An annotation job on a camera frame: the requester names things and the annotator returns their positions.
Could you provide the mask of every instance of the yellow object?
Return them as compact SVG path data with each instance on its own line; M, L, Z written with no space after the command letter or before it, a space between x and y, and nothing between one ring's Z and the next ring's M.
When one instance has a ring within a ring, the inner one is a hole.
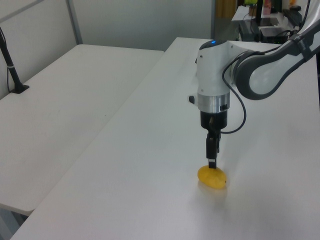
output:
M205 185L214 188L222 189L227 182L227 176L220 168L209 168L203 166L198 170L198 179Z

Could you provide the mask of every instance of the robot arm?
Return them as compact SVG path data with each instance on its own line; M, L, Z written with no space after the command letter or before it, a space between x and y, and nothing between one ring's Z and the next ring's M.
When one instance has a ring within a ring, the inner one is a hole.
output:
M235 84L248 99L265 99L290 73L320 52L320 4L313 2L310 8L309 20L299 34L271 51L254 52L231 41L218 40L208 41L200 47L196 72L198 91L189 96L189 102L198 106L201 126L208 130L206 157L209 168L217 167L221 129L227 126L230 85ZM223 73L229 86L223 81Z

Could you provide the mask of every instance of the white partition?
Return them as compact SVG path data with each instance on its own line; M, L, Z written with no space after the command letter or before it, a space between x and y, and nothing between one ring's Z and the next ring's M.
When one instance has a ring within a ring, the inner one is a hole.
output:
M69 0L84 44L165 51L209 39L212 0Z

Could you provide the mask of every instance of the black microphone stand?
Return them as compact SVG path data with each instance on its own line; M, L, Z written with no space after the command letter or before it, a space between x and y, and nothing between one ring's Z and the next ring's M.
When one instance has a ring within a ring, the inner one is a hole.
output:
M2 32L1 27L0 27L0 49L3 54L4 60L6 62L6 66L9 69L14 82L14 89L11 91L11 93L20 94L24 92L26 89L28 89L29 86L23 85L18 77L15 65L12 62L12 59L10 57L10 54L7 48L6 38Z

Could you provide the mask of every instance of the white table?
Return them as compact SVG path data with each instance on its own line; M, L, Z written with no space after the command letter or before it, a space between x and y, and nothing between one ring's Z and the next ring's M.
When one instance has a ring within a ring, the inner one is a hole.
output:
M208 164L195 59L206 40L177 38L12 240L301 240L320 234L316 60L271 97L244 99L247 123L221 139L227 188ZM238 42L266 50L273 45ZM242 121L234 95L229 130Z
M78 45L0 100L0 208L29 215L162 55Z

